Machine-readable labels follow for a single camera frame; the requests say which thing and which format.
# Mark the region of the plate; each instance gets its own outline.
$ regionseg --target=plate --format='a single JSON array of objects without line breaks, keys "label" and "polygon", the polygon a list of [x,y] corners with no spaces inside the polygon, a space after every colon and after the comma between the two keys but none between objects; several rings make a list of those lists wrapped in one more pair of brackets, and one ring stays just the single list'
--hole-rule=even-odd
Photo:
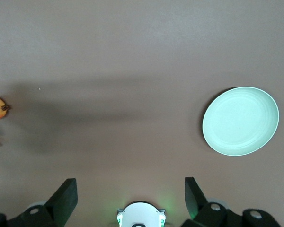
[{"label": "plate", "polygon": [[212,149],[224,155],[241,156],[267,144],[278,124],[278,106],[267,92],[256,87],[237,87],[209,105],[202,128]]}]

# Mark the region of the gray surface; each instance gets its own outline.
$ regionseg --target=gray surface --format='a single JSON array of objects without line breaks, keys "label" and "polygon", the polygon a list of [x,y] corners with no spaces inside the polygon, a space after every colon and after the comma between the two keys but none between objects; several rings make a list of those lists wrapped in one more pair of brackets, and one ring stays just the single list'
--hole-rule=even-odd
[{"label": "gray surface", "polygon": [[[207,105],[230,87],[280,110],[262,149],[206,144]],[[0,0],[0,212],[9,218],[76,177],[67,227],[109,227],[147,200],[179,226],[184,177],[239,214],[284,226],[284,1]]]}]

